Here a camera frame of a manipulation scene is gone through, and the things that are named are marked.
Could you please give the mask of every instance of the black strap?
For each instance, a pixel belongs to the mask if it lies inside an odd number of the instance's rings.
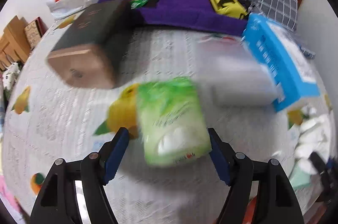
[[[224,8],[225,6],[223,4],[227,4],[227,3],[233,3],[234,4],[235,1],[234,0],[220,0],[217,5]]]
[[[143,7],[155,8],[159,0],[148,0],[148,2]]]
[[[246,9],[246,11],[248,11],[251,6],[251,1],[249,0],[238,0],[238,2]]]
[[[243,13],[241,13],[241,14],[239,15],[239,19],[249,20],[249,14],[244,15]]]

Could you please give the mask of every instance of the dark brown box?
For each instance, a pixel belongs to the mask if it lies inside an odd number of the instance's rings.
[[[49,53],[49,65],[71,86],[113,88],[132,34],[130,13],[128,0],[87,7]]]

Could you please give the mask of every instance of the wooden furniture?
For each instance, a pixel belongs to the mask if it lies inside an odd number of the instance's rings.
[[[30,45],[24,33],[23,21],[15,16],[4,28],[0,38],[0,69],[4,71],[11,62],[25,63],[30,52]]]

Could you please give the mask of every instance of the lemon print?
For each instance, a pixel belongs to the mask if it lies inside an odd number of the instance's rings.
[[[96,135],[108,132],[116,133],[119,128],[129,130],[131,139],[138,137],[136,126],[136,91],[139,84],[127,87],[108,109],[107,120],[104,121],[95,131]]]
[[[69,16],[67,19],[65,19],[61,24],[59,24],[55,29],[59,29],[59,28],[65,28],[66,26],[70,25],[71,23],[73,23],[75,21],[75,14]]]
[[[41,173],[36,173],[32,176],[30,180],[30,188],[33,190],[35,195],[38,195],[44,180],[45,177]]]
[[[21,114],[24,111],[29,112],[28,98],[30,93],[30,86],[26,87],[24,91],[17,97],[15,104],[12,108],[17,114]]]
[[[309,116],[305,115],[301,109],[296,109],[288,111],[288,120],[289,120],[289,129],[292,128],[294,124],[300,126],[304,120],[308,120]]]

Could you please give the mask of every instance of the paper label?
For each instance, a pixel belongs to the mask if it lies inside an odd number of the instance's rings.
[[[293,38],[284,28],[275,25],[274,23],[267,22],[270,29],[279,39],[279,41],[284,46],[285,50],[288,52],[293,64],[295,65],[298,74],[303,82],[316,83],[315,75],[311,69],[311,66],[301,53],[299,47],[293,41]]]

